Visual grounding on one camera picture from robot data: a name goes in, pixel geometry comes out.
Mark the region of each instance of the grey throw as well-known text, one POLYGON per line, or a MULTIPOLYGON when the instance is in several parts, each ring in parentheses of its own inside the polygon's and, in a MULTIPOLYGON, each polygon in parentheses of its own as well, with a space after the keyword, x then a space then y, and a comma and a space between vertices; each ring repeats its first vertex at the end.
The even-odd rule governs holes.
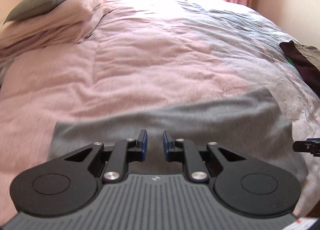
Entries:
POLYGON ((164 160, 163 130, 169 130, 173 139, 189 139, 197 145, 214 141, 259 158, 291 172, 300 182, 308 174, 302 155, 292 150, 292 124, 265 87, 228 99, 90 122, 58 122, 48 158, 56 158, 93 142, 109 146, 121 139, 137 138, 141 129, 148 132, 147 157, 145 162, 130 164, 132 173, 181 172, 180 164, 164 160))

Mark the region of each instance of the silver bolt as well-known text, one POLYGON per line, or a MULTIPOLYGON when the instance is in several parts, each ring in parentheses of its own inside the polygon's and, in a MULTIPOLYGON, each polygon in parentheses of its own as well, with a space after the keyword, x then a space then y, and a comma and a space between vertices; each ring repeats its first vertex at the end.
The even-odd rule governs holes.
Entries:
POLYGON ((103 176, 105 179, 108 179, 108 180, 115 180, 115 179, 120 178, 120 174, 118 172, 114 172, 114 171, 107 172, 103 176))
POLYGON ((205 172, 202 172, 202 171, 196 171, 194 173, 191 174, 191 177, 193 179, 196 179, 196 180, 203 180, 203 179, 206 179, 207 178, 207 173, 205 172))
POLYGON ((151 179, 152 179, 153 181, 161 180, 161 178, 160 178, 159 176, 152 177, 151 179))

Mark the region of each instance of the bedsheet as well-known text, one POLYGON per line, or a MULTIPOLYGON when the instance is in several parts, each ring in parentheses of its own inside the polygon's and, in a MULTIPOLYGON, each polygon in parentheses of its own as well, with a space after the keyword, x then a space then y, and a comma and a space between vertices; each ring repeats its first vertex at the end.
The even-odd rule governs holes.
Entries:
MULTIPOLYGON (((15 214, 12 179, 47 159, 57 121, 240 95, 266 86, 292 121, 293 139, 320 137, 320 100, 279 43, 294 40, 242 5, 218 1, 109 1, 113 10, 80 44, 26 51, 0 90, 0 224, 15 214)), ((320 159, 295 213, 320 198, 320 159)))

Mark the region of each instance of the brown fabric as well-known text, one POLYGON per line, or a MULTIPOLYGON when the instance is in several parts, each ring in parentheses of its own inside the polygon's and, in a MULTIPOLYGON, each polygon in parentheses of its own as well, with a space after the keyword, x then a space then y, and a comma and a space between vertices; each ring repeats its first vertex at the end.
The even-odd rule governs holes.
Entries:
POLYGON ((320 50, 313 46, 304 46, 297 43, 294 43, 294 46, 320 71, 320 50))
POLYGON ((320 71, 299 52, 293 41, 282 42, 280 47, 294 62, 303 81, 320 97, 320 71))

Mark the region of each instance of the gray base plate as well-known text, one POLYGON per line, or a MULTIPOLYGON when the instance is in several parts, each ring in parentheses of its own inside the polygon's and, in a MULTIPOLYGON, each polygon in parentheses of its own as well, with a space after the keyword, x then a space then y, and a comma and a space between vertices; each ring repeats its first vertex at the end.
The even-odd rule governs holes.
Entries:
POLYGON ((97 198, 73 214, 35 218, 18 214, 4 230, 274 230, 296 218, 246 218, 229 211, 209 188, 183 175, 135 175, 104 185, 97 198))

